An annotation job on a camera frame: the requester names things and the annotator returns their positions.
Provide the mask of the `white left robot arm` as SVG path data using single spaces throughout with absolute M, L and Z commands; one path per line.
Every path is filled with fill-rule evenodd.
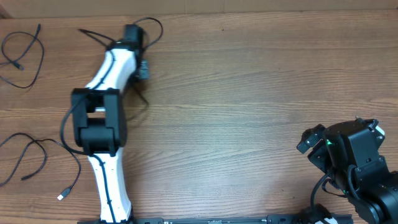
M 106 45 L 103 63 L 92 81 L 72 91 L 74 138 L 94 171 L 101 203 L 98 223 L 133 222 L 123 172 L 127 142 L 123 93 L 140 77 L 143 53 L 144 29 L 126 25 L 123 38 Z

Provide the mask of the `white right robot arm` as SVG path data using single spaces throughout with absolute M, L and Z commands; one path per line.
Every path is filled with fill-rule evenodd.
M 397 223 L 397 172 L 390 171 L 379 154 L 385 138 L 376 119 L 318 124 L 303 132 L 297 150 L 324 173 L 310 196 L 318 222 L 327 223 L 328 218 L 318 211 L 315 196 L 331 184 L 367 223 Z

